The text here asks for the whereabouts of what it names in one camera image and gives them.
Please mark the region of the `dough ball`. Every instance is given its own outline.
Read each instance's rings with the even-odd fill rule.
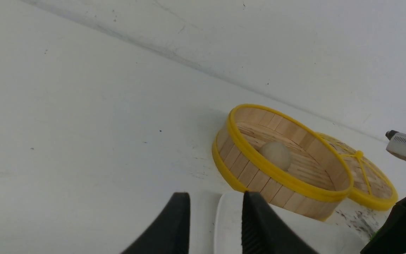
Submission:
[[[264,156],[268,161],[272,162],[280,169],[287,171],[290,167],[292,157],[290,151],[284,143],[270,142],[265,143],[260,149],[259,153]]]

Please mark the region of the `yellow plastic band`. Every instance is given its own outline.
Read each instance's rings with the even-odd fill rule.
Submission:
[[[363,177],[364,177],[364,181],[366,182],[366,186],[368,187],[368,192],[369,192],[369,194],[372,195],[371,185],[369,183],[368,177],[366,176],[366,171],[364,170],[364,166],[363,166],[363,163],[361,162],[361,159],[358,159],[358,164],[359,164],[359,167],[361,168],[361,172],[363,172]]]
[[[303,182],[302,180],[297,179],[296,177],[293,177],[289,173],[279,169],[277,166],[272,164],[270,161],[265,159],[261,154],[259,154],[258,151],[253,148],[248,141],[242,136],[240,133],[239,129],[236,126],[236,121],[235,121],[235,112],[240,109],[240,108],[259,108],[265,111],[270,111],[274,114],[277,114],[279,116],[282,116],[283,118],[297,124],[299,127],[305,129],[307,132],[312,134],[314,137],[316,137],[321,143],[326,146],[335,157],[340,161],[340,163],[343,165],[344,169],[346,170],[348,177],[349,177],[349,187],[346,188],[345,190],[341,191],[329,191],[325,190],[322,188],[318,188],[316,186],[310,185],[308,183]],[[337,151],[334,150],[332,146],[330,146],[321,136],[319,136],[317,133],[313,132],[311,129],[306,127],[305,125],[301,124],[300,122],[296,121],[295,119],[292,119],[291,117],[280,113],[272,108],[267,108],[264,106],[260,105],[254,105],[254,104],[242,104],[234,109],[229,113],[228,119],[227,119],[227,130],[228,133],[235,143],[235,145],[238,147],[238,149],[241,151],[241,153],[247,157],[259,170],[264,172],[266,175],[271,177],[273,180],[277,181],[278,183],[286,186],[287,188],[303,195],[307,196],[308,198],[312,198],[315,200],[319,200],[322,202],[338,202],[342,201],[344,198],[346,198],[353,187],[353,177],[351,175],[350,170],[348,170],[347,164],[343,160],[343,158],[340,157],[340,155],[337,153]]]

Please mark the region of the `wooden slat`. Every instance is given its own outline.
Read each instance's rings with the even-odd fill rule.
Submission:
[[[227,168],[230,169],[239,155],[240,150],[237,148],[237,146],[233,146],[230,152],[228,153],[227,157],[223,160],[225,166],[227,166]]]
[[[247,188],[250,189],[251,191],[260,192],[264,188],[269,179],[270,177],[268,175],[266,175],[261,170],[258,170],[255,177],[253,177],[252,181],[247,186]]]
[[[272,121],[273,116],[275,116],[274,113],[272,112],[266,112],[266,114],[264,115],[263,119],[261,119],[261,121],[259,122],[259,125],[262,125],[264,127],[267,127],[267,125],[270,124],[270,121]]]
[[[270,121],[270,123],[266,126],[267,128],[271,129],[271,130],[275,130],[278,126],[278,124],[283,120],[282,116],[279,115],[274,115],[272,117],[272,120]]]
[[[323,205],[324,203],[321,201],[312,198],[305,198],[295,210],[295,213],[317,219],[316,216],[320,213]]]
[[[227,141],[222,146],[222,149],[219,151],[220,157],[223,161],[225,160],[225,158],[227,157],[228,153],[231,151],[233,146],[234,146],[233,140],[231,138],[228,138]]]
[[[306,150],[319,164],[323,165],[326,156],[334,156],[327,151],[326,146],[319,140],[314,139]]]
[[[308,146],[316,139],[315,136],[313,136],[311,133],[306,132],[305,136],[303,137],[303,139],[298,142],[297,144],[303,149],[303,150],[307,150]]]
[[[252,108],[240,108],[235,113],[236,122],[245,122],[252,111]]]
[[[304,199],[305,196],[298,193],[294,193],[286,202],[285,206],[283,206],[283,208],[291,212],[294,212],[300,206],[300,204],[303,202]]]
[[[299,129],[301,129],[301,127],[297,124],[287,119],[283,119],[277,126],[275,131],[285,136],[286,138],[291,138]]]
[[[303,140],[303,138],[306,137],[307,134],[308,132],[305,129],[297,126],[297,130],[292,136],[289,137],[289,139],[298,144]]]
[[[286,186],[282,186],[270,203],[278,207],[283,207],[292,194],[294,194],[293,190],[287,188]]]
[[[222,129],[219,130],[219,133],[217,135],[217,151],[220,151],[222,149],[222,146],[225,144],[229,137],[227,126],[224,125]]]
[[[267,111],[265,111],[264,109],[254,108],[252,109],[250,114],[248,114],[248,118],[245,122],[259,124],[266,113]]]
[[[264,186],[263,190],[261,191],[261,195],[263,195],[263,198],[267,203],[270,203],[272,198],[274,198],[275,194],[277,194],[282,186],[283,185],[281,183],[277,183],[275,180],[270,178],[266,183],[266,186]]]
[[[234,177],[239,177],[240,173],[242,172],[242,170],[244,170],[248,162],[249,160],[247,159],[247,157],[243,156],[242,154],[237,157],[236,161],[230,168],[230,171],[234,175]]]
[[[258,168],[249,161],[244,170],[240,173],[238,180],[244,185],[248,186],[258,172]]]

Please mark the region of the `bamboo steamer lid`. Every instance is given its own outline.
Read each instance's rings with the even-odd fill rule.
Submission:
[[[287,171],[259,153],[271,142],[289,149]],[[272,108],[243,104],[232,109],[212,152],[233,189],[259,192],[268,203],[316,220],[328,218],[353,188],[351,172],[332,146]]]
[[[342,141],[319,133],[344,159],[351,170],[354,185],[349,198],[358,204],[378,211],[387,211],[398,200],[396,189],[386,175],[360,150]]]

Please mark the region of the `white wall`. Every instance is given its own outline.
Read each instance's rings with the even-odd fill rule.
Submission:
[[[406,1],[24,1],[367,135],[406,131]]]

